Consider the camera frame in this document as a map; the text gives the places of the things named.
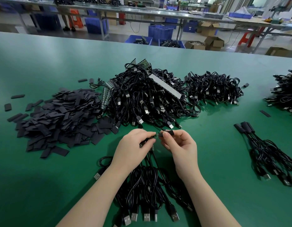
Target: black shoe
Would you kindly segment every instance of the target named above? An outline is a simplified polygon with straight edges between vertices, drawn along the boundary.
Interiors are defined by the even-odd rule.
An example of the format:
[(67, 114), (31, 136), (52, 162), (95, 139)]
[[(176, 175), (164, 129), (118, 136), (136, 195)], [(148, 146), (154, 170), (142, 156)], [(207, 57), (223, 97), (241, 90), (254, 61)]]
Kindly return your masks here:
[(63, 31), (70, 31), (70, 28), (65, 26), (65, 28), (63, 28)]

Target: tiled floor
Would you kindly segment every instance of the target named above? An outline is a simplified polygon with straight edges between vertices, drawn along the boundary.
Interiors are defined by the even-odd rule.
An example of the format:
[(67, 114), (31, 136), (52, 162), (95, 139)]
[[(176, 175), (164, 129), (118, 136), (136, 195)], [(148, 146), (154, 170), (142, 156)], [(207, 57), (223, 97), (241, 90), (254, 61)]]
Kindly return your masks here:
[[(58, 31), (37, 31), (34, 27), (34, 24), (28, 14), (23, 14), (23, 20), (27, 26), (29, 26), (29, 31), (31, 34), (36, 35), (46, 35), (46, 36), (53, 36), (53, 37), (67, 37), (67, 38), (80, 38), (80, 39), (89, 39), (89, 40), (101, 40), (101, 35), (96, 34), (88, 34), (86, 27), (83, 29), (77, 29), (75, 33), (73, 32), (63, 32), (63, 30)], [(129, 15), (127, 18), (141, 18), (139, 15)], [(64, 22), (59, 15), (61, 26), (64, 27)], [(129, 35), (144, 35), (148, 36), (148, 23), (139, 23), (139, 22), (126, 22), (125, 25), (117, 25), (117, 26), (109, 26), (110, 29), (110, 35), (107, 40), (109, 41), (116, 41), (116, 42), (124, 42)], [(21, 22), (19, 19), (19, 16), (17, 14), (10, 14), (10, 13), (4, 13), (0, 12), (0, 31), (4, 32), (19, 32), (23, 33), (23, 28), (21, 27)], [(173, 39), (176, 38), (178, 31), (175, 29), (173, 31)], [(242, 38), (243, 33), (235, 33), (235, 32), (229, 32), (229, 31), (218, 31), (217, 36), (220, 37), (225, 41), (225, 46), (222, 48), (223, 51), (226, 52), (235, 52), (235, 51), (242, 51), (242, 47), (238, 46), (239, 40)], [(188, 33), (183, 32), (182, 34), (182, 41), (192, 40), (192, 41), (204, 41), (206, 37), (197, 34), (197, 33)], [(255, 38), (252, 46), (248, 49), (246, 49), (245, 52), (251, 52), (255, 46), (257, 45), (257, 42), (259, 41), (259, 38)], [(271, 37), (267, 36), (266, 39), (263, 40), (261, 43), (261, 46), (256, 51), (256, 54), (265, 54), (265, 52), (268, 50), (269, 47), (276, 46), (276, 47), (285, 47), (292, 50), (292, 37), (285, 37), (285, 36), (277, 36), (277, 37)]]

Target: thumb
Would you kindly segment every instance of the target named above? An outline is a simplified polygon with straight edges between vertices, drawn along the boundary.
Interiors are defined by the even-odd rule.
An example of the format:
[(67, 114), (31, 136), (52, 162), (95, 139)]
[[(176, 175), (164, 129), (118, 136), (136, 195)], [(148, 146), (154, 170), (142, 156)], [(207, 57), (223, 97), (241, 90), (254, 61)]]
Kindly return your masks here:
[(165, 143), (169, 146), (171, 152), (173, 152), (174, 149), (178, 147), (178, 144), (176, 143), (174, 138), (171, 136), (171, 134), (169, 134), (166, 131), (163, 132), (163, 137), (164, 137)]
[(149, 139), (144, 146), (141, 148), (143, 150), (143, 152), (146, 152), (146, 154), (148, 153), (148, 151), (150, 151), (150, 149), (152, 148), (153, 144), (155, 143), (156, 139)]

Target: green table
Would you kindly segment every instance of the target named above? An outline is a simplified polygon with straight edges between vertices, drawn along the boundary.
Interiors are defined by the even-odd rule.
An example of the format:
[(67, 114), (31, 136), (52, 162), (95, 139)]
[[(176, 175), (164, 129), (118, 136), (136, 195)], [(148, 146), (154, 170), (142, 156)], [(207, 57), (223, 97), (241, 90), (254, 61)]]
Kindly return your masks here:
[[(263, 97), (276, 85), (273, 74), (292, 69), (292, 58), (164, 48), (107, 41), (55, 38), (0, 32), (0, 226), (54, 226), (94, 183), (98, 160), (113, 155), (121, 137), (133, 127), (121, 127), (94, 146), (75, 147), (66, 157), (25, 152), (27, 139), (16, 138), (10, 116), (24, 112), (27, 103), (50, 99), (59, 87), (87, 88), (82, 78), (108, 80), (124, 71), (134, 58), (146, 58), (153, 68), (172, 71), (183, 78), (189, 71), (206, 70), (250, 84), (240, 105), (206, 106), (199, 118), (181, 120), (198, 145), (200, 170), (225, 206), (243, 227), (292, 226), (292, 188), (275, 177), (259, 180), (251, 169), (246, 143), (233, 124), (251, 123), (259, 137), (271, 139), (292, 157), (292, 117), (266, 107)], [(10, 99), (25, 94), (24, 98)], [(3, 105), (12, 103), (12, 111)], [(267, 118), (259, 110), (272, 117)], [(154, 127), (145, 125), (148, 131)], [(155, 144), (160, 167), (175, 177), (171, 154)], [(175, 202), (180, 221), (173, 223), (163, 207), (158, 222), (131, 226), (195, 226), (197, 215)], [(112, 226), (118, 208), (112, 205), (105, 225)]]

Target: person's left hand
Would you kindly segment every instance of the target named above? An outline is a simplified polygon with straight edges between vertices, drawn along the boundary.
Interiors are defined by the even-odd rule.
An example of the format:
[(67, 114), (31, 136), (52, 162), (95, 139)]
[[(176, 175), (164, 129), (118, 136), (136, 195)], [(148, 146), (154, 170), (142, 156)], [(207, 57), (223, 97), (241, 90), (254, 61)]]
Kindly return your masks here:
[(142, 148), (140, 143), (155, 134), (143, 129), (134, 129), (126, 134), (115, 150), (110, 167), (124, 171), (126, 176), (129, 175), (142, 162), (156, 140), (149, 139)]

